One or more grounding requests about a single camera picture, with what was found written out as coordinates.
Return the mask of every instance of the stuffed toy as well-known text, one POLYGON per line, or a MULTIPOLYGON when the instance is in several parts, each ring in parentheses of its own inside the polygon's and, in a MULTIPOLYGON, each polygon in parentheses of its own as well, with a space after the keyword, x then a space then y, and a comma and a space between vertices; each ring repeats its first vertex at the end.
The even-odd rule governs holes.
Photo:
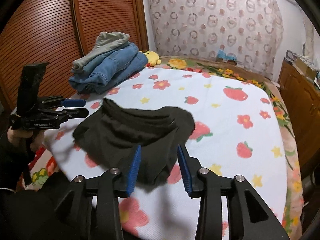
POLYGON ((156 54, 153 51, 145 51, 143 52, 144 55, 146 55, 148 59, 148 63, 146 64, 146 67, 154 67, 155 65, 160 65, 161 60, 159 59, 159 55, 156 54))

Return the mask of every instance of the wooden door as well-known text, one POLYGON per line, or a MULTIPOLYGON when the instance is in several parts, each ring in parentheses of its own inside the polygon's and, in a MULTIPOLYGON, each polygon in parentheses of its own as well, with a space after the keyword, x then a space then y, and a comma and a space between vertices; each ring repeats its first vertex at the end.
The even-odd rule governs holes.
POLYGON ((283 101, 286 101, 286 98, 288 96, 288 90, 286 87, 288 86, 287 82, 290 80, 289 79, 289 73, 291 70, 292 66, 283 61, 282 63, 282 68, 280 72, 280 78, 279 78, 279 85, 280 85, 280 94, 283 99, 283 101))
POLYGON ((139 49, 148 48, 142 0, 78 0, 75 5, 85 54, 100 32, 127 33, 139 49))
POLYGON ((320 102, 313 107, 311 122, 301 139, 297 141, 300 166, 310 160, 310 158, 320 149, 320 102))
POLYGON ((296 141, 308 129, 311 112, 318 96, 308 81, 293 66, 288 65, 288 78, 281 96, 287 107, 296 141))
POLYGON ((72 61, 80 58, 69 0, 24 0, 0 34, 0 84, 11 109, 16 106, 22 67, 50 62, 39 96, 71 96, 72 61))

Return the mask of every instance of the metal screw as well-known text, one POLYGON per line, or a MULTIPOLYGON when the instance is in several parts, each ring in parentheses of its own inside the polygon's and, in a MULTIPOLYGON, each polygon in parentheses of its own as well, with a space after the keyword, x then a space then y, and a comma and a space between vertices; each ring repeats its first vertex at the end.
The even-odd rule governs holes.
POLYGON ((118 168, 112 168, 110 169, 110 173, 111 174, 118 174, 120 172, 120 170, 118 168))
POLYGON ((242 181, 244 181, 244 176, 242 176, 242 175, 237 175, 237 176, 236 176, 236 180, 239 181, 239 182, 242 182, 242 181))
POLYGON ((200 169, 199 169, 199 172, 200 172, 201 174, 208 174, 208 173, 209 173, 209 170, 208 170, 207 168, 200 168, 200 169))
POLYGON ((78 175, 78 176, 76 176, 73 180, 74 180, 75 182, 81 182, 81 181, 83 181, 83 179, 84 179, 84 176, 78 175))

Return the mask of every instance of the wooden slats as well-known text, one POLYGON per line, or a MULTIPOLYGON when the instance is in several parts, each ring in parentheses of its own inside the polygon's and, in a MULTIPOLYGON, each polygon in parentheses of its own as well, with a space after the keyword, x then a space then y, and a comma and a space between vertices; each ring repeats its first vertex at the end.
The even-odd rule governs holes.
POLYGON ((39 96, 69 97, 72 61, 79 58, 69 0, 24 0, 0 34, 1 89, 16 105, 23 65, 48 61, 39 96))
POLYGON ((134 0, 79 0, 81 22, 90 51, 100 32, 123 32, 130 41, 141 45, 134 0))

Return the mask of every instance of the person's hand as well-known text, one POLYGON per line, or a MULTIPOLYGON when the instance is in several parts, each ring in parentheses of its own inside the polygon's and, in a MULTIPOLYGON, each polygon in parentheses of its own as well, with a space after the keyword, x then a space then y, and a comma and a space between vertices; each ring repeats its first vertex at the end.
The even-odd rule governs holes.
MULTIPOLYGON (((33 131, 25 131, 22 129, 11 130, 11 127, 8 129, 7 133, 9 142, 15 147, 20 145, 22 139, 30 138, 32 135, 33 131)), ((30 144, 31 151, 36 152, 41 147, 43 140, 44 130, 41 130, 30 144)))

